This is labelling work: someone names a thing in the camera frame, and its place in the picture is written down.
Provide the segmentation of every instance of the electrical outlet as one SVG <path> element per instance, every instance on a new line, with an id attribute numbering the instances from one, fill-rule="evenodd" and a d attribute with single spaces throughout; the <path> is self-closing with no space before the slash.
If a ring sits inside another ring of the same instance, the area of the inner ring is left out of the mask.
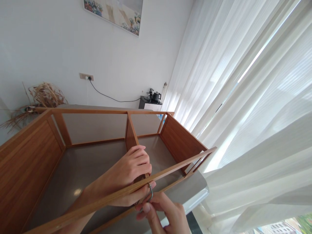
<path id="1" fill-rule="evenodd" d="M 84 74 L 84 73 L 79 73 L 79 76 L 83 80 L 87 80 L 89 76 L 91 76 L 91 80 L 94 81 L 94 78 L 92 75 Z"/>

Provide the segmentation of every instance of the black kettle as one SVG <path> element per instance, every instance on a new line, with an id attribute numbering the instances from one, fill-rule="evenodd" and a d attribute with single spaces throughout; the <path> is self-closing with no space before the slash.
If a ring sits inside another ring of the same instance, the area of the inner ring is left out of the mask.
<path id="1" fill-rule="evenodd" d="M 161 95 L 160 93 L 155 92 L 155 93 L 153 94 L 152 100 L 153 100 L 153 101 L 159 101 L 159 100 L 161 99 L 161 97 L 162 97 L 162 95 Z"/>

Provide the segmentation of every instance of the power cord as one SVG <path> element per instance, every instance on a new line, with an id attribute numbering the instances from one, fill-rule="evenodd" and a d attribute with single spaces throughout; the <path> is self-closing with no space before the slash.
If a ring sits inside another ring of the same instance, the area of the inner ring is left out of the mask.
<path id="1" fill-rule="evenodd" d="M 94 85 L 92 84 L 92 82 L 91 82 L 91 76 L 89 76 L 88 77 L 88 80 L 90 81 L 90 83 L 91 83 L 91 85 L 93 86 L 93 88 L 97 91 L 97 89 L 94 87 Z M 117 101 L 117 102 L 133 102 L 133 101 L 118 101 L 118 100 L 116 100 L 116 99 L 113 99 L 113 100 L 115 100 L 115 101 Z"/>

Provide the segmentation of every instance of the bamboo shelf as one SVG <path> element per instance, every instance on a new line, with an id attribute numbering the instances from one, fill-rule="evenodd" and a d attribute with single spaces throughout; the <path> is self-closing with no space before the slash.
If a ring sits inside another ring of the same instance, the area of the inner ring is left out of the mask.
<path id="1" fill-rule="evenodd" d="M 53 233 L 107 206 L 114 199 L 128 195 L 152 180 L 156 181 L 181 169 L 184 177 L 162 189 L 165 191 L 194 174 L 216 149 L 216 147 L 207 149 L 173 118 L 173 112 L 59 108 L 37 108 L 37 110 L 42 114 L 0 147 L 0 233 Z M 126 114 L 125 137 L 72 144 L 63 118 L 63 114 L 67 113 Z M 156 133 L 137 136 L 131 119 L 132 114 L 163 114 L 163 118 Z M 131 147 L 139 144 L 138 138 L 149 136 L 160 137 L 175 160 L 175 165 L 151 176 L 142 175 L 128 187 L 25 232 L 66 149 L 124 141 L 128 151 Z M 186 172 L 186 168 L 194 161 L 197 162 Z M 134 207 L 129 208 L 126 212 L 93 230 L 91 234 L 99 233 L 133 211 Z"/>

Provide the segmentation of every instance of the framed painting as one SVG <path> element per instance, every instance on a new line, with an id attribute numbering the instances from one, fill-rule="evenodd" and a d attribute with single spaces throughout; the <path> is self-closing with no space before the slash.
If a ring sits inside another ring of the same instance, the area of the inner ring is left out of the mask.
<path id="1" fill-rule="evenodd" d="M 83 0 L 84 9 L 139 35 L 143 0 Z"/>

